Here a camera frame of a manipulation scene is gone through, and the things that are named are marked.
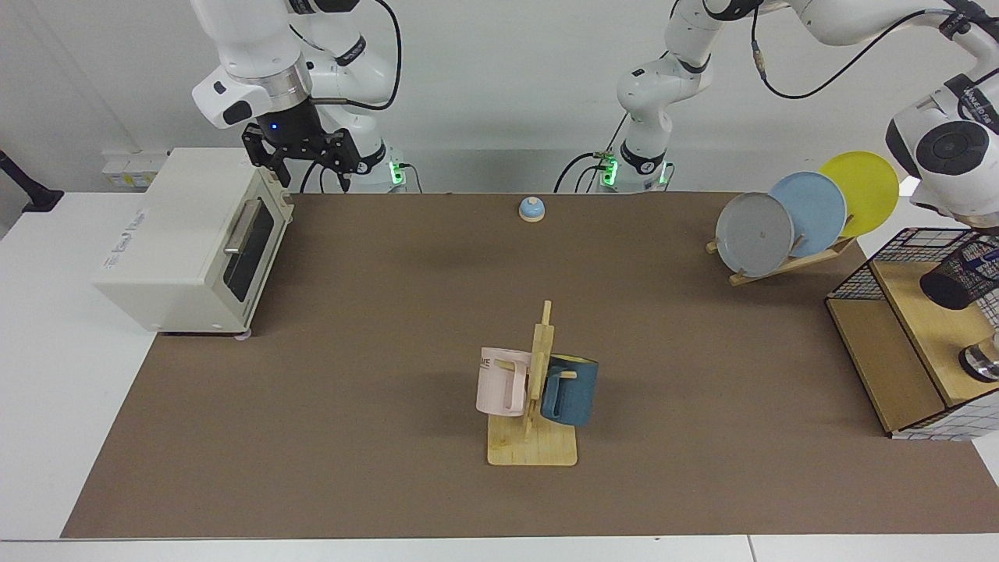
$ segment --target wooden mug holder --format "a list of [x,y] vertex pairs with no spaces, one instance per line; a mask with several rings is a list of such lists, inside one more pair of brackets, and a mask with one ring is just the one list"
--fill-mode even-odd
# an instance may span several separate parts
[[[850,224],[850,221],[852,219],[853,219],[852,215],[847,217],[846,224]],[[804,240],[804,235],[798,236],[797,239],[794,241],[794,245],[791,246],[791,251],[794,251],[794,249],[801,244],[802,240]],[[832,246],[829,246],[828,249],[819,252],[813,256],[808,256],[804,258],[788,257],[786,260],[784,260],[783,265],[781,265],[773,273],[769,273],[761,277],[747,277],[745,275],[745,271],[739,271],[738,273],[728,277],[728,284],[731,285],[732,287],[738,287],[740,285],[746,285],[754,281],[759,281],[760,279],[774,277],[776,275],[781,275],[784,273],[795,271],[803,267],[808,267],[809,265],[814,265],[816,263],[828,261],[833,258],[838,258],[843,252],[846,251],[847,248],[850,247],[850,245],[856,242],[856,240],[857,238],[855,236],[851,238],[840,237],[838,240],[836,240],[836,242]],[[705,247],[705,250],[707,250],[707,253],[709,254],[718,253],[718,241],[715,239],[708,242],[707,246]]]
[[[551,301],[544,301],[541,322],[534,325],[527,371],[527,405],[520,417],[490,416],[487,459],[493,466],[574,466],[578,461],[575,427],[541,416],[541,395],[551,359],[555,327],[549,324]],[[562,378],[574,378],[571,371]]]

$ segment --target dark blue mug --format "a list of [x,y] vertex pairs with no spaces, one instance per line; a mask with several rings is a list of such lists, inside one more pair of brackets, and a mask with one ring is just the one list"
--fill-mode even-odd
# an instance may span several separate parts
[[551,355],[541,397],[541,415],[564,425],[586,425],[596,393],[596,368],[596,361]]

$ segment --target brown tabletop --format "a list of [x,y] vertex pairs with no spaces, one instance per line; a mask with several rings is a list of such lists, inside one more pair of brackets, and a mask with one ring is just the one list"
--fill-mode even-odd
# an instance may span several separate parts
[[[893,442],[822,302],[749,286],[730,195],[298,198],[246,342],[156,339],[65,537],[999,532],[973,445]],[[482,346],[600,362],[574,468],[486,463]]]

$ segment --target mug handle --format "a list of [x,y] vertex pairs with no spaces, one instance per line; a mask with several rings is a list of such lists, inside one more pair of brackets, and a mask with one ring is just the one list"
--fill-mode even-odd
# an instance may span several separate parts
[[516,388],[516,381],[522,380],[522,379],[526,378],[526,376],[527,376],[527,365],[526,365],[526,363],[523,363],[522,361],[510,361],[510,363],[513,364],[513,376],[509,377],[509,384],[506,385],[506,393],[505,393],[505,396],[504,396],[504,398],[505,398],[505,407],[506,407],[506,411],[507,412],[513,410],[513,394],[517,390],[517,388]]
[[561,393],[558,392],[558,388],[561,386],[562,379],[576,379],[579,375],[575,371],[570,371],[566,367],[552,367],[548,371],[547,384],[544,387],[544,392],[551,392],[554,395],[552,399],[554,403],[551,405],[551,417],[558,419],[561,416]]

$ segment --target yellow plate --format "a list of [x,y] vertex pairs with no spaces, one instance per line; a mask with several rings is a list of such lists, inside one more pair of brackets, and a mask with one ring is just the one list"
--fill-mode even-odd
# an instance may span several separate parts
[[867,234],[888,220],[898,203],[898,175],[873,152],[847,152],[829,160],[819,172],[836,182],[851,218],[842,236]]

